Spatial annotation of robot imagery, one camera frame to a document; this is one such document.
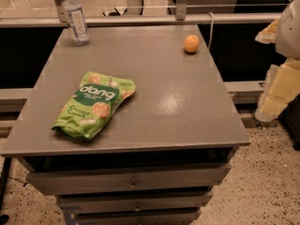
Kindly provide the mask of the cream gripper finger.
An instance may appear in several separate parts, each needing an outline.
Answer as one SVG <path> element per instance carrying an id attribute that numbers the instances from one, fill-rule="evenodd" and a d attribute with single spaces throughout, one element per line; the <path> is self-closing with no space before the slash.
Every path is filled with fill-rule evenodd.
<path id="1" fill-rule="evenodd" d="M 280 66 L 272 65 L 266 73 L 263 92 L 255 118 L 271 122 L 300 94 L 300 61 L 287 59 Z"/>
<path id="2" fill-rule="evenodd" d="M 257 34 L 255 40 L 262 44 L 275 43 L 277 38 L 279 19 L 272 21 L 267 27 Z"/>

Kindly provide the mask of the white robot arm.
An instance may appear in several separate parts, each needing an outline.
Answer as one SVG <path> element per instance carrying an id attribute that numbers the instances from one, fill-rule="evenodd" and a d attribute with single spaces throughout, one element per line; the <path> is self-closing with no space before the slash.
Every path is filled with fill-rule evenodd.
<path id="1" fill-rule="evenodd" d="M 300 95 L 300 0 L 292 0 L 281 17 L 259 32 L 255 40 L 274 43 L 276 52 L 287 58 L 267 71 L 255 112 L 258 121 L 270 122 Z"/>

